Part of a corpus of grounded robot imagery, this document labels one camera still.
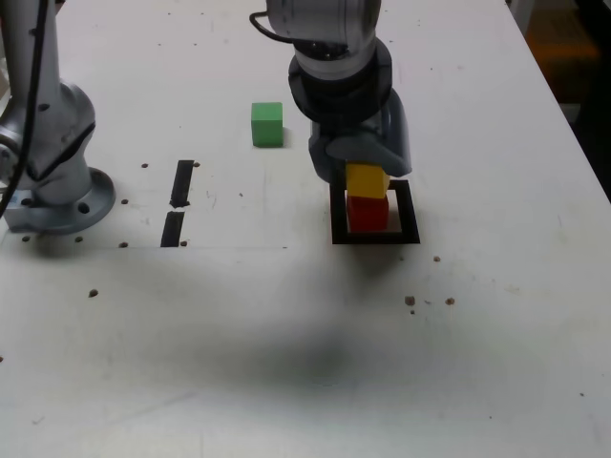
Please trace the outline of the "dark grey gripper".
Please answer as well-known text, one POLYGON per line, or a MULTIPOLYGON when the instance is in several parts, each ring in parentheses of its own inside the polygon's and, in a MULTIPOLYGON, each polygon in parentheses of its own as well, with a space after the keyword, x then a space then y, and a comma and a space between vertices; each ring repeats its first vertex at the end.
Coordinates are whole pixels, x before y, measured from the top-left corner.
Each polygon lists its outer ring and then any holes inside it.
POLYGON ((391 177, 411 172, 407 121, 396 91, 390 92, 381 111, 359 123, 311 121, 310 125, 310 158, 317 176, 326 183, 345 177, 345 161, 378 166, 391 177))

